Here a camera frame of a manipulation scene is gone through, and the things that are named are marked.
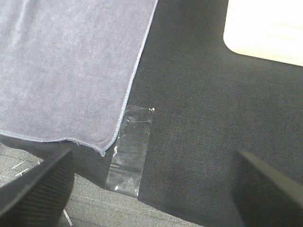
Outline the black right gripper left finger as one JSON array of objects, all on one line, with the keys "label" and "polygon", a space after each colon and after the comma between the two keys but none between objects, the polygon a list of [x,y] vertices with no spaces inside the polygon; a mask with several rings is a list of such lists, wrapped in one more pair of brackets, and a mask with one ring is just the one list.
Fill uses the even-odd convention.
[{"label": "black right gripper left finger", "polygon": [[74,185],[71,150],[57,151],[0,189],[2,227],[55,227]]}]

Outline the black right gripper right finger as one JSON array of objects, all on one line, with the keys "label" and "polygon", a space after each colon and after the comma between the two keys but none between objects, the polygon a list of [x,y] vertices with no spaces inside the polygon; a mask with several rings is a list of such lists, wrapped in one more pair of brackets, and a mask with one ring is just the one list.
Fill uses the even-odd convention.
[{"label": "black right gripper right finger", "polygon": [[303,186],[254,154],[238,149],[231,162],[231,194],[247,227],[301,227]]}]

